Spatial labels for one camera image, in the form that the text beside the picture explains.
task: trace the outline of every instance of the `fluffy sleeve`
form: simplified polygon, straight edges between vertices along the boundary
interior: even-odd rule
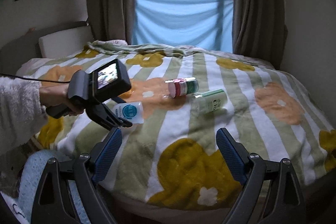
[[[0,77],[0,155],[26,143],[47,122],[40,82]]]

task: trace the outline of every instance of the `bottle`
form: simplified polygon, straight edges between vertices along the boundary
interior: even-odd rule
[[[199,88],[198,81],[195,77],[178,78],[165,82],[168,84],[169,94],[172,98],[195,93]]]
[[[213,90],[204,93],[195,93],[191,99],[191,109],[199,114],[206,114],[221,109],[227,96],[224,90]]]
[[[143,120],[142,102],[116,104],[112,112],[120,118],[130,121],[133,124],[141,124]]]

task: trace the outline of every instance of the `light blue towel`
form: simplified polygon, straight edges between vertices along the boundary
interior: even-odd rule
[[[232,52],[233,0],[135,0],[132,45]]]
[[[44,167],[50,158],[56,158],[59,162],[67,161],[69,158],[62,153],[53,150],[42,150],[31,155],[25,165],[21,177],[18,205],[24,216],[31,223],[32,210],[37,186],[40,182]],[[89,218],[84,210],[82,201],[74,181],[69,181],[70,191],[75,204],[78,216],[83,224],[90,224]]]

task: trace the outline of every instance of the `blue gripper pad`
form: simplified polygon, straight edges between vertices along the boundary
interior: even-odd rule
[[[235,181],[241,185],[245,185],[247,176],[245,174],[244,162],[241,160],[236,149],[226,137],[222,129],[219,129],[216,134],[217,146],[229,168],[231,175]]]
[[[93,183],[97,184],[105,179],[107,172],[119,151],[122,140],[123,135],[121,130],[117,129],[94,164],[94,174],[91,179]]]

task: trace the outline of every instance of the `monitor screen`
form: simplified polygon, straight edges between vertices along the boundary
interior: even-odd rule
[[[98,72],[98,89],[118,79],[117,64],[112,64]]]

